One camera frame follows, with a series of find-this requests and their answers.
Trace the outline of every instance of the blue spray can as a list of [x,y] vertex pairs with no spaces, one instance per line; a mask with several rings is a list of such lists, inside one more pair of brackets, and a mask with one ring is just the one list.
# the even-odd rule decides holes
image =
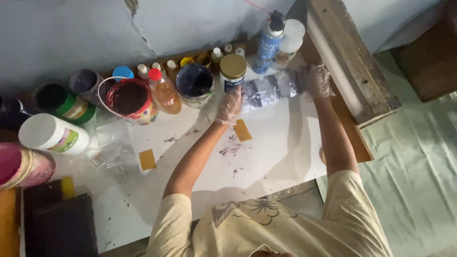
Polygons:
[[278,50],[284,34],[284,15],[278,11],[271,14],[271,21],[267,22],[260,38],[257,55],[252,70],[257,74],[265,74]]

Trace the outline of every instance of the person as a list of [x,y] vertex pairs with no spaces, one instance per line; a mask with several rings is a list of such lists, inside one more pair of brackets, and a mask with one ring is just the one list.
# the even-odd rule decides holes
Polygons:
[[191,235],[192,187],[213,148],[236,124],[241,88],[220,102],[215,121],[178,163],[166,185],[147,257],[391,256],[359,175],[354,150],[330,102],[329,73],[313,65],[307,91],[316,106],[328,191],[321,219],[269,199],[213,207]]

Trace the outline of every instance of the disposable plastic glove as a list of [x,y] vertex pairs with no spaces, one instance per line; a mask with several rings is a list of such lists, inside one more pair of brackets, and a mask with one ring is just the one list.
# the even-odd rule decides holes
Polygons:
[[306,78],[306,91],[312,99],[334,96],[330,88],[330,73],[322,61],[318,65],[311,65]]
[[227,95],[222,97],[219,103],[218,113],[216,114],[215,121],[236,125],[238,114],[243,107],[243,96],[241,94],[241,86],[237,86]]

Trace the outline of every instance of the blue cap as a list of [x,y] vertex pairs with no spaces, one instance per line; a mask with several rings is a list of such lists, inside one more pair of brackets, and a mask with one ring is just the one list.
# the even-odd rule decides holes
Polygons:
[[129,69],[126,66],[119,66],[114,69],[113,71],[113,77],[126,77],[129,79],[133,79],[133,72],[131,69]]

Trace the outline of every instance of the red cap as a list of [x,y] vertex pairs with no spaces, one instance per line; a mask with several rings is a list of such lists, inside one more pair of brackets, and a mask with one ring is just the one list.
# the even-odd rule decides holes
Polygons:
[[158,81],[162,78],[162,73],[160,72],[159,69],[153,68],[148,72],[148,76],[150,79],[154,81]]

